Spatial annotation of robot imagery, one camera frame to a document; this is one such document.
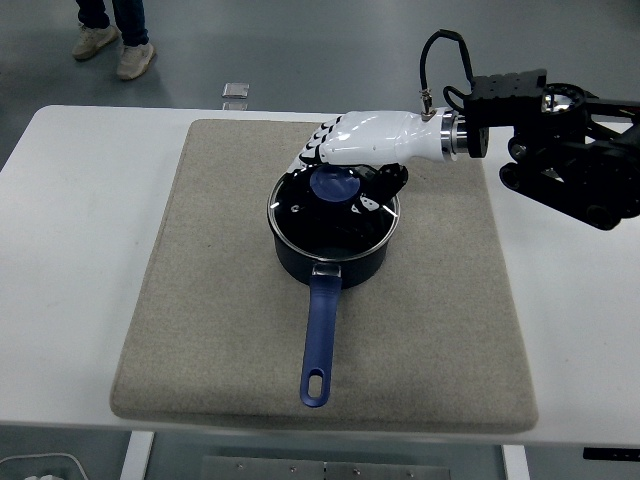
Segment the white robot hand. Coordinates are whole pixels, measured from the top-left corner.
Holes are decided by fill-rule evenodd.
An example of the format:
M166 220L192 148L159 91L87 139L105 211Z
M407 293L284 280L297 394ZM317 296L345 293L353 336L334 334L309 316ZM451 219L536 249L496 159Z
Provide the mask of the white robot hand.
M456 159L457 117L445 108L425 117L404 111L353 111L322 123L287 169L308 173L313 194L357 214L383 207L406 184L412 158Z

